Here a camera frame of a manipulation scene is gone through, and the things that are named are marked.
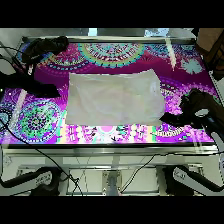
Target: white plastic bag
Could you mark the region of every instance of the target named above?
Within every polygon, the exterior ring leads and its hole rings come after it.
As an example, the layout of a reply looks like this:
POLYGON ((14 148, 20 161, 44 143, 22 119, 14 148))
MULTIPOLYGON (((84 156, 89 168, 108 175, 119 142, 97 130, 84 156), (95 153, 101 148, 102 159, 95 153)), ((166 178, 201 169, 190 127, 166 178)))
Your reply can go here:
POLYGON ((66 124, 161 125, 164 98, 151 69, 136 74, 70 73, 66 124))

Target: metal bracket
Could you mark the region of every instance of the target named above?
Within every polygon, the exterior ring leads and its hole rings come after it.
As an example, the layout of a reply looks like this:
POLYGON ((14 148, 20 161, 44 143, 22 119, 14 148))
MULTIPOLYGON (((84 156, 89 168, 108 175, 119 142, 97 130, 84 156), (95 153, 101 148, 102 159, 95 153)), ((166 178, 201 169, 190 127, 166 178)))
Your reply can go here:
POLYGON ((120 170, 103 171, 102 192, 104 196, 118 195, 122 187, 122 176, 120 170))

